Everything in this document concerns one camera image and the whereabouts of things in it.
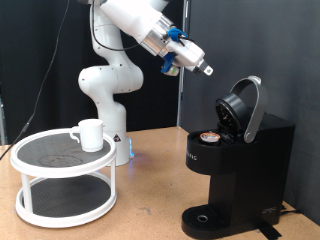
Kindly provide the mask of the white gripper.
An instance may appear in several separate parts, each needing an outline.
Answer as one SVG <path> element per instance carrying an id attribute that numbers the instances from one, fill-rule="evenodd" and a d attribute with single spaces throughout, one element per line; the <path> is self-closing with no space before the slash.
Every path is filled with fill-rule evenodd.
<path id="1" fill-rule="evenodd" d="M 175 53 L 174 66 L 185 67 L 195 75 L 204 73 L 210 76 L 214 72 L 213 68 L 204 60 L 204 51 L 195 43 L 187 42 L 183 45 L 171 43 L 171 52 Z"/>

